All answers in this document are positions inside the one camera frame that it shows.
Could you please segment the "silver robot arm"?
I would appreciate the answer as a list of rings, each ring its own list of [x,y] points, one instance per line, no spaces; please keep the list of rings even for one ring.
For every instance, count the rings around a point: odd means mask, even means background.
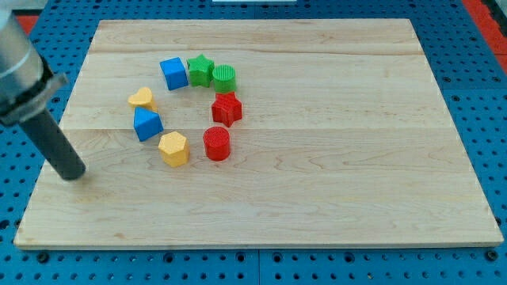
[[[54,73],[32,45],[13,12],[1,11],[1,124],[25,122],[46,109],[49,98],[68,83]]]

